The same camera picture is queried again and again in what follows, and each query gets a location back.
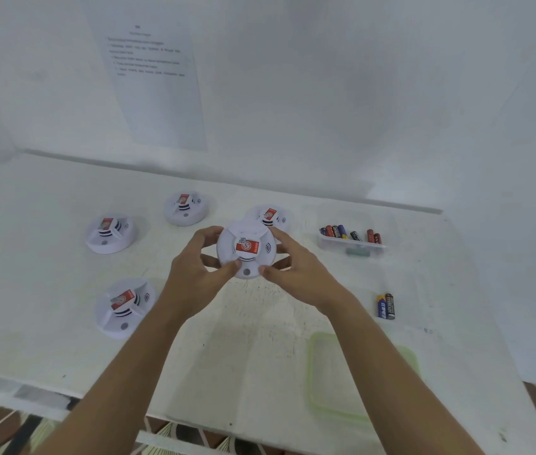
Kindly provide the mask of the person's left hand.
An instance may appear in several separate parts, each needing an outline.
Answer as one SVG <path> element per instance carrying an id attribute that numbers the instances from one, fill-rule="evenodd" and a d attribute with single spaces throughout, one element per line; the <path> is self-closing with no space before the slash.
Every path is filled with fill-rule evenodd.
<path id="1" fill-rule="evenodd" d="M 180 323 L 203 310 L 224 285 L 212 284 L 214 268 L 204 267 L 200 259 L 203 249 L 218 242 L 221 226 L 197 230 L 187 245 L 172 261 L 165 286 L 156 307 Z"/>

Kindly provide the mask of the row of assorted batteries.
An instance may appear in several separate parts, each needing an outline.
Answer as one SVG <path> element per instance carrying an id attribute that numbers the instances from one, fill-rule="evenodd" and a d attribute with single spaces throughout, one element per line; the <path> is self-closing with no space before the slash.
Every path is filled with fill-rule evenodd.
<path id="1" fill-rule="evenodd" d="M 321 227 L 319 228 L 319 233 L 330 238 L 348 239 L 359 243 L 377 244 L 378 246 L 383 245 L 381 235 L 373 229 L 366 230 L 365 234 L 362 235 L 355 230 L 348 232 L 342 224 L 339 224 L 337 226 L 326 225 Z"/>

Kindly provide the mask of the clear plastic container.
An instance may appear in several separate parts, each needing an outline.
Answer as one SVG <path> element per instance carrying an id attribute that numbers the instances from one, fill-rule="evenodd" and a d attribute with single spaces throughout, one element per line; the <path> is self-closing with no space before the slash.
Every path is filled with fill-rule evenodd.
<path id="1" fill-rule="evenodd" d="M 373 229 L 381 235 L 382 246 L 377 244 L 359 243 L 353 240 L 330 238 L 319 233 L 319 228 L 326 225 L 342 224 L 349 231 L 357 231 L 362 235 L 366 230 Z M 358 210 L 346 209 L 320 209 L 317 212 L 317 245 L 320 249 L 329 252 L 346 254 L 349 257 L 377 258 L 382 257 L 387 246 L 385 237 L 388 220 L 384 220 L 375 214 L 367 214 Z"/>

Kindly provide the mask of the white smoke detector red label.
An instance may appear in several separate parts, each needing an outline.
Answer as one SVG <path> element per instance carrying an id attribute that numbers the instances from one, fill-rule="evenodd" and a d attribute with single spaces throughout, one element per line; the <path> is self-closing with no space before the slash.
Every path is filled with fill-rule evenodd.
<path id="1" fill-rule="evenodd" d="M 262 222 L 253 219 L 233 221 L 221 232 L 216 244 L 221 265 L 240 261 L 236 278 L 250 280 L 259 276 L 260 266 L 271 266 L 277 254 L 272 232 Z"/>
<path id="2" fill-rule="evenodd" d="M 102 292 L 95 301 L 95 325 L 106 336 L 126 340 L 157 300 L 157 292 L 145 278 L 124 278 Z"/>
<path id="3" fill-rule="evenodd" d="M 132 216 L 120 213 L 104 213 L 86 228 L 84 240 L 87 247 L 97 254 L 107 255 L 123 251 L 137 238 L 137 226 Z"/>
<path id="4" fill-rule="evenodd" d="M 187 227 L 202 221 L 209 211 L 206 195 L 194 190 L 177 191 L 165 201 L 163 211 L 166 221 L 173 226 Z"/>
<path id="5" fill-rule="evenodd" d="M 259 221 L 266 227 L 275 227 L 288 234 L 291 233 L 295 222 L 295 215 L 291 209 L 272 203 L 253 206 L 244 214 L 244 218 Z"/>

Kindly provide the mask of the white printed paper sheet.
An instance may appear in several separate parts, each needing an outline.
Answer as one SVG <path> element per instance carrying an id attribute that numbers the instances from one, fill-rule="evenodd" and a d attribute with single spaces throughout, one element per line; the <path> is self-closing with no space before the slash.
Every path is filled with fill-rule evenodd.
<path id="1" fill-rule="evenodd" d="M 82 0 L 132 138 L 206 150 L 186 9 L 159 0 Z"/>

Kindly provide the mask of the person's right forearm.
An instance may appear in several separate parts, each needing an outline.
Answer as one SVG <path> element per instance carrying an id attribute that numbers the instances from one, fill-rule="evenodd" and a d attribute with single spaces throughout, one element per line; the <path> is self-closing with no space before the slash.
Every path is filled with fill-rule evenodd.
<path id="1" fill-rule="evenodd" d="M 343 287 L 321 294 L 370 421 L 387 455 L 485 455 Z"/>

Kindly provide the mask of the clear green-rimmed container lid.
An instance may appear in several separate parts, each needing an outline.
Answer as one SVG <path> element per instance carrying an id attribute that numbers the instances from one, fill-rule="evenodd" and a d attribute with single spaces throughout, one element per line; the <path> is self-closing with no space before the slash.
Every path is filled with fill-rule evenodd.
<path id="1" fill-rule="evenodd" d="M 335 334 L 316 332 L 308 341 L 305 399 L 316 413 L 342 421 L 370 423 Z"/>

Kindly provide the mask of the person's right hand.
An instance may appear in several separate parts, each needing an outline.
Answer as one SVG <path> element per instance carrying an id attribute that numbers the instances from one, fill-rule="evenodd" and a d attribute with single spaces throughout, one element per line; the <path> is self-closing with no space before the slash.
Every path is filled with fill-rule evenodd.
<path id="1" fill-rule="evenodd" d="M 291 255 L 293 260 L 292 267 L 289 268 L 289 285 L 280 287 L 281 289 L 297 300 L 315 306 L 326 316 L 352 300 L 352 294 L 336 280 L 314 253 L 287 233 L 273 227 L 269 230 L 280 242 L 277 252 Z"/>

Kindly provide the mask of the person's left forearm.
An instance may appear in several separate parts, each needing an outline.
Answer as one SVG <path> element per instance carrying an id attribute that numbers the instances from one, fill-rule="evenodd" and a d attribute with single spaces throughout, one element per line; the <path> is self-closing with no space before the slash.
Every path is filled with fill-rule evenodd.
<path id="1" fill-rule="evenodd" d="M 32 455 L 130 455 L 168 352 L 204 303 L 159 298 L 91 389 Z"/>

